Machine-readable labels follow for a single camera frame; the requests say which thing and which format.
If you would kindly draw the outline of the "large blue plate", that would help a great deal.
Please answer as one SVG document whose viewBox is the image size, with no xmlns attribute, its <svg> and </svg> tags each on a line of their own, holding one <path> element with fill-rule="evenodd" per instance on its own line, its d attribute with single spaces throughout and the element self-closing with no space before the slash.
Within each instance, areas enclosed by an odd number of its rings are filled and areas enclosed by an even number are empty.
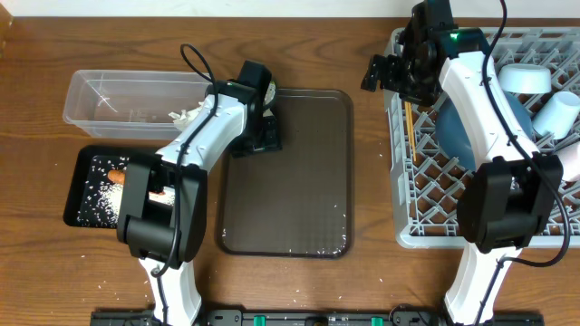
<svg viewBox="0 0 580 326">
<path fill-rule="evenodd" d="M 505 91 L 505 96 L 523 131 L 530 139 L 534 138 L 532 120 L 524 105 L 516 96 L 507 91 Z M 435 136 L 447 157 L 458 158 L 460 165 L 468 170 L 477 170 L 469 137 L 449 97 L 440 105 Z"/>
</svg>

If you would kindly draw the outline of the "white paper napkin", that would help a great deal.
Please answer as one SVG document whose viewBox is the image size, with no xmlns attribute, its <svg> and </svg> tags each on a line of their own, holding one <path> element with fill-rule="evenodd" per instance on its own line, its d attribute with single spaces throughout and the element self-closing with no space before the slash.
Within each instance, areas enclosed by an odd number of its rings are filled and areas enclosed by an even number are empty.
<svg viewBox="0 0 580 326">
<path fill-rule="evenodd" d="M 173 120 L 176 129 L 183 131 L 199 115 L 203 109 L 203 103 L 200 102 L 195 109 L 182 110 L 181 112 L 170 112 L 169 117 Z"/>
</svg>

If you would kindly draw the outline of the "small light blue bowl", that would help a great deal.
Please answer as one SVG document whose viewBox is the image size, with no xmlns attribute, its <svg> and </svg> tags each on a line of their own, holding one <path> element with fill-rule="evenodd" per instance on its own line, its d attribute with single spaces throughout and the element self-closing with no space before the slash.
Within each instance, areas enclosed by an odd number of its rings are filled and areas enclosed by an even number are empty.
<svg viewBox="0 0 580 326">
<path fill-rule="evenodd" d="M 547 67 L 527 63 L 512 63 L 502 67 L 498 76 L 504 91 L 524 94 L 544 94 L 552 89 Z"/>
</svg>

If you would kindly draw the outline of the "light blue cup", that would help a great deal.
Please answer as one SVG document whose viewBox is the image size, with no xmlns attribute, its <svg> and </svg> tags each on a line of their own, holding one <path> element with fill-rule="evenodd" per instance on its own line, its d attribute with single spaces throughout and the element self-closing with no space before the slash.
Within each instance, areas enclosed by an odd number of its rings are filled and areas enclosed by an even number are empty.
<svg viewBox="0 0 580 326">
<path fill-rule="evenodd" d="M 578 114 L 579 97 L 571 91 L 559 91 L 533 118 L 534 131 L 540 136 L 552 134 L 556 140 L 563 139 Z"/>
</svg>

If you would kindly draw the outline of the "orange carrot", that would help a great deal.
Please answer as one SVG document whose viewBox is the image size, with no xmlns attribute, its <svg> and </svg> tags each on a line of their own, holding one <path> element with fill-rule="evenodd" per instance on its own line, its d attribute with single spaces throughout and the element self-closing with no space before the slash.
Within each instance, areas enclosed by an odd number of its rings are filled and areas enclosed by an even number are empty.
<svg viewBox="0 0 580 326">
<path fill-rule="evenodd" d="M 125 182 L 125 172 L 123 170 L 111 170 L 107 173 L 107 178 L 114 184 L 123 185 Z M 165 195 L 165 191 L 161 189 L 160 191 L 150 191 L 151 195 Z"/>
</svg>

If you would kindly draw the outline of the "white pink cup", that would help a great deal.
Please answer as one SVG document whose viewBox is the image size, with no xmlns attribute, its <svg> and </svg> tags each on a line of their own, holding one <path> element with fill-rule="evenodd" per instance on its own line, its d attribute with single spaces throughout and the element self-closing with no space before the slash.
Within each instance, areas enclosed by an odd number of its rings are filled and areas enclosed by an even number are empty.
<svg viewBox="0 0 580 326">
<path fill-rule="evenodd" d="M 580 145 L 578 142 L 556 152 L 563 167 L 562 179 L 566 182 L 576 182 L 580 175 Z"/>
</svg>

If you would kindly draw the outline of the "silver foil wrapper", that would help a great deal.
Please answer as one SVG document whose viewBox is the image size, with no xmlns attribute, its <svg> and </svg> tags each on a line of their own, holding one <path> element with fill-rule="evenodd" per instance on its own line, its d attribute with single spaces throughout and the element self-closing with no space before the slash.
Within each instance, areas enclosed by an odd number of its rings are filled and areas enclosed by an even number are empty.
<svg viewBox="0 0 580 326">
<path fill-rule="evenodd" d="M 275 81 L 271 81 L 268 84 L 267 90 L 266 90 L 266 95 L 264 97 L 264 107 L 266 109 L 270 108 L 276 99 L 276 82 Z"/>
</svg>

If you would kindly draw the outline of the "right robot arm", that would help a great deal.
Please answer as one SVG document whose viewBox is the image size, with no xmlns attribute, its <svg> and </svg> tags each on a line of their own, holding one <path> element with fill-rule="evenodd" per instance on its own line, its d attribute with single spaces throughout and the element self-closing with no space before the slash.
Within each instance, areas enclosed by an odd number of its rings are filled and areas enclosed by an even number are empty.
<svg viewBox="0 0 580 326">
<path fill-rule="evenodd" d="M 446 94 L 455 106 L 476 170 L 456 206 L 467 244 L 443 302 L 450 324 L 481 325 L 493 320 L 493 303 L 512 264 L 549 267 L 566 254 L 568 230 L 556 257 L 534 262 L 520 256 L 562 203 L 557 188 L 563 166 L 523 131 L 499 85 L 493 45 L 480 29 L 409 25 L 399 44 L 401 53 L 371 58 L 361 87 L 393 91 L 421 106 Z"/>
</svg>

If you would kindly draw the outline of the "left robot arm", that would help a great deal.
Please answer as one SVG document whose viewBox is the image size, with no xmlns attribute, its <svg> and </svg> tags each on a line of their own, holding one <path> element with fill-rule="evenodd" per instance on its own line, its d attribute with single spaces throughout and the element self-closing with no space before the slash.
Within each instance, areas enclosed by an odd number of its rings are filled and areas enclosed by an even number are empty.
<svg viewBox="0 0 580 326">
<path fill-rule="evenodd" d="M 156 323 L 191 325 L 198 317 L 193 259 L 206 230 L 208 174 L 230 146 L 244 155 L 278 148 L 270 134 L 275 100 L 270 77 L 217 81 L 170 144 L 130 158 L 117 237 L 149 276 Z"/>
</svg>

